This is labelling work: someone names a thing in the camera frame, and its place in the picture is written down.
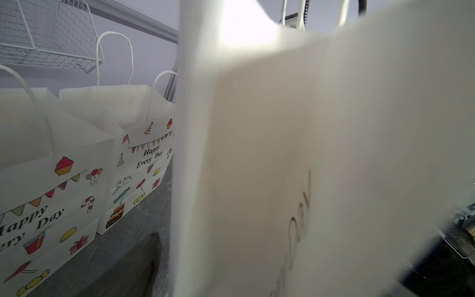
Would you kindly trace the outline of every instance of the balloon illustration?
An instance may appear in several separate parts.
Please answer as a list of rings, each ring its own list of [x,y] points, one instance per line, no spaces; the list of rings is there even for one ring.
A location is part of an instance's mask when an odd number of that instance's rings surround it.
[[[98,183],[99,175],[102,172],[102,168],[100,169],[94,169],[92,172],[88,175],[86,175],[86,179],[90,180],[91,187],[94,186],[96,183]]]

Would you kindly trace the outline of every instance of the wrapped candy illustration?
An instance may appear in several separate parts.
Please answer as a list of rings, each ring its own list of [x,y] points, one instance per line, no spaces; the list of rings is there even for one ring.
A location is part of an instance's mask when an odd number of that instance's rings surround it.
[[[29,282],[26,286],[21,287],[17,292],[17,296],[20,297],[21,295],[23,295],[23,293],[26,292],[26,290],[31,289],[34,286],[36,286],[42,279],[47,277],[48,274],[49,274],[49,269],[46,269],[45,271],[43,271],[43,273],[39,277]]]
[[[137,199],[135,199],[135,200],[133,201],[133,204],[135,205],[135,204],[139,203],[140,200],[142,200],[144,197],[145,197],[145,193],[143,193],[143,194],[140,195]]]
[[[125,189],[122,194],[119,195],[119,197],[117,197],[115,200],[114,200],[114,203],[116,203],[117,201],[119,201],[119,199],[121,199],[125,193],[127,193],[127,191],[130,190],[130,187],[127,187],[127,189]]]
[[[98,183],[99,175],[102,172],[102,168],[100,169],[94,169],[90,174],[86,176],[87,180],[90,180],[91,187],[93,187],[96,183]]]

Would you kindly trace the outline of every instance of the lollipop illustration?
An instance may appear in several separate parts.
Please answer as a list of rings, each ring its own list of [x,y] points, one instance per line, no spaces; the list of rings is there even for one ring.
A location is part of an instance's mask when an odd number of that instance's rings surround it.
[[[86,176],[87,180],[90,180],[91,187],[93,187],[96,183],[98,183],[99,175],[102,172],[102,168],[100,169],[94,169],[90,174]]]
[[[142,185],[143,185],[143,182],[144,182],[144,181],[145,181],[145,179],[143,179],[143,180],[140,182],[140,184],[137,186],[136,189],[140,188],[140,190],[143,191]]]
[[[25,264],[21,265],[17,271],[15,271],[12,275],[10,275],[9,277],[7,277],[6,280],[3,281],[3,283],[6,283],[7,281],[11,280],[12,278],[14,278],[17,274],[19,273],[35,273],[37,272],[38,270],[26,270],[26,267],[31,263],[31,261],[28,261],[26,262]]]

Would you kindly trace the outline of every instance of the paper bag handle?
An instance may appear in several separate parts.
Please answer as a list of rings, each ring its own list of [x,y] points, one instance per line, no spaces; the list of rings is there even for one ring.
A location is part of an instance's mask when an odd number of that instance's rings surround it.
[[[300,1],[300,10],[297,15],[297,26],[296,28],[299,30],[305,29],[304,26],[304,12],[305,12],[305,0]],[[282,16],[281,16],[281,23],[282,26],[285,25],[285,10],[287,9],[287,0],[282,0]]]
[[[101,42],[101,39],[102,37],[108,35],[108,34],[114,34],[114,35],[119,35],[119,36],[122,36],[124,37],[127,42],[129,43],[129,46],[130,46],[130,56],[132,58],[132,73],[130,74],[130,78],[129,78],[129,81],[127,82],[127,85],[129,85],[130,81],[132,80],[132,76],[133,76],[133,51],[132,51],[132,43],[130,43],[130,40],[127,38],[126,35],[124,34],[121,34],[121,33],[117,33],[117,32],[113,32],[113,31],[106,31],[104,33],[102,33],[99,38],[97,39],[97,42],[95,44],[95,68],[96,68],[96,71],[97,71],[97,86],[99,86],[99,42]]]
[[[35,96],[35,94],[31,91],[31,89],[28,87],[27,82],[18,74],[15,70],[8,68],[2,64],[0,64],[0,69],[7,71],[11,75],[13,75],[23,86],[25,91],[28,94],[28,97],[30,100],[33,102],[33,105],[35,106],[36,110],[38,110],[41,118],[45,122],[46,125],[46,130],[48,133],[48,139],[49,139],[49,144],[51,145],[51,149],[53,150],[54,148],[54,141],[53,141],[53,130],[51,129],[51,123],[49,122],[48,118],[46,117],[46,114],[43,112],[43,109],[41,108],[41,105],[38,101],[38,98]]]
[[[346,23],[346,18],[348,17],[348,7],[350,5],[350,0],[343,0],[342,7],[340,9],[340,16],[338,17],[338,23],[336,27],[341,27]]]
[[[176,73],[175,71],[165,70],[165,71],[161,72],[161,73],[157,76],[157,78],[156,78],[155,81],[153,82],[152,91],[150,92],[149,106],[148,106],[148,108],[147,108],[147,115],[145,116],[145,119],[147,119],[148,114],[149,114],[149,111],[150,111],[150,103],[152,102],[152,95],[153,95],[153,91],[155,90],[155,85],[157,85],[158,79],[159,79],[162,75],[167,74],[167,73],[171,73],[171,74],[177,75],[177,73]]]

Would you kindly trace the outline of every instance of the black cable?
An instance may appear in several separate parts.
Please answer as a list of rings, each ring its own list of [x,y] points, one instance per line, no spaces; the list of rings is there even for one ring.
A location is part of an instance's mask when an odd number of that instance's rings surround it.
[[[358,0],[358,16],[366,13],[366,0]]]

